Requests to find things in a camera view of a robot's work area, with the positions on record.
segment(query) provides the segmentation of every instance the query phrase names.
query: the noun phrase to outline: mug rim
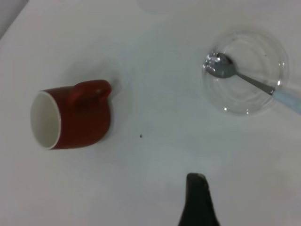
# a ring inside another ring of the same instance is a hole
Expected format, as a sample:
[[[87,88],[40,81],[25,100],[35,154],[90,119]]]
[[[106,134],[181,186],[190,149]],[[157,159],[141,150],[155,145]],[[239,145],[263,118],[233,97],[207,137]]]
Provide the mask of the mug rim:
[[[51,103],[52,103],[52,105],[53,105],[53,107],[54,107],[54,109],[55,109],[55,112],[56,112],[56,114],[57,114],[57,116],[58,116],[58,133],[57,133],[57,137],[56,137],[55,142],[54,142],[51,146],[45,146],[45,145],[43,145],[43,144],[37,139],[37,136],[35,135],[35,132],[33,131],[33,127],[32,127],[32,107],[33,107],[33,104],[34,104],[35,99],[38,97],[38,95],[41,95],[41,94],[42,94],[42,95],[45,95],[47,98],[49,98],[49,100],[51,101]],[[38,143],[41,147],[45,148],[46,150],[51,150],[52,148],[54,148],[54,147],[57,145],[57,143],[58,143],[58,141],[59,141],[59,139],[60,139],[60,137],[61,137],[62,124],[61,124],[61,114],[60,114],[60,110],[59,110],[58,105],[57,105],[55,99],[53,98],[53,96],[51,96],[51,94],[49,94],[49,93],[47,93],[47,92],[45,92],[45,91],[39,91],[39,92],[36,94],[36,96],[35,96],[35,98],[34,98],[34,100],[33,100],[33,103],[32,103],[32,106],[31,106],[31,129],[32,129],[32,134],[33,134],[35,140],[37,141],[37,143]]]

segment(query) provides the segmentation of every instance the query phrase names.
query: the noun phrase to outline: light blue handle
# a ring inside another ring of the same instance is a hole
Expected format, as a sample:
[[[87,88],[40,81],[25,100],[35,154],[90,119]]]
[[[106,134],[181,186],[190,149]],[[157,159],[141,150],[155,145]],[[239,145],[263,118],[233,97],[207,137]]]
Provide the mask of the light blue handle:
[[[293,109],[298,114],[301,114],[301,99],[294,97],[291,94],[283,91],[275,90],[273,93],[274,99]]]

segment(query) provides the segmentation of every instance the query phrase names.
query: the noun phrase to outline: spoon handle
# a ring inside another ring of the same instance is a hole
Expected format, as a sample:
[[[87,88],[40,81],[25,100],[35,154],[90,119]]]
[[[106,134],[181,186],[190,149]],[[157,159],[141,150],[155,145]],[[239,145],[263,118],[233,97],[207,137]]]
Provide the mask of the spoon handle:
[[[251,83],[252,85],[256,86],[257,88],[261,89],[263,92],[266,92],[266,93],[269,94],[269,95],[272,95],[273,92],[274,92],[274,90],[275,90],[275,88],[272,87],[272,86],[268,86],[268,85],[266,85],[266,84],[263,84],[263,83],[260,82],[260,81],[256,81],[256,80],[254,80],[254,79],[251,79],[251,78],[249,78],[249,77],[247,77],[247,76],[245,76],[245,75],[243,75],[243,74],[240,74],[240,73],[238,73],[238,72],[237,72],[236,75],[239,76],[240,78],[242,78],[243,80],[245,80],[245,81]]]
[[[294,97],[291,94],[285,93],[281,90],[275,90],[273,98],[283,103],[285,106],[293,109],[298,114],[301,114],[301,99]]]

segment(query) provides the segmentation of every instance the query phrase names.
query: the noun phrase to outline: spoon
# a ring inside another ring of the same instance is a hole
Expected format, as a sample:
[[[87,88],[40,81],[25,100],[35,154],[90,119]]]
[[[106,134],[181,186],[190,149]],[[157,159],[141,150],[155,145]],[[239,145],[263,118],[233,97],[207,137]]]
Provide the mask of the spoon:
[[[261,89],[263,92],[271,95],[275,100],[301,114],[300,98],[294,97],[282,90],[275,90],[275,87],[266,85],[239,73],[236,70],[233,60],[224,53],[213,53],[212,57],[205,61],[204,68],[209,74],[220,79],[226,79],[233,75],[237,75],[243,80]]]

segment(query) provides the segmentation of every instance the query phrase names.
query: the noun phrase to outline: black object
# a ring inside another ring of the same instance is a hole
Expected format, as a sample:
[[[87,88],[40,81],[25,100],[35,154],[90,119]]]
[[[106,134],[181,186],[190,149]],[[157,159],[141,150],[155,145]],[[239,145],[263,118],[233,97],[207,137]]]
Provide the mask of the black object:
[[[186,203],[179,226],[220,226],[206,177],[190,173],[186,179]]]

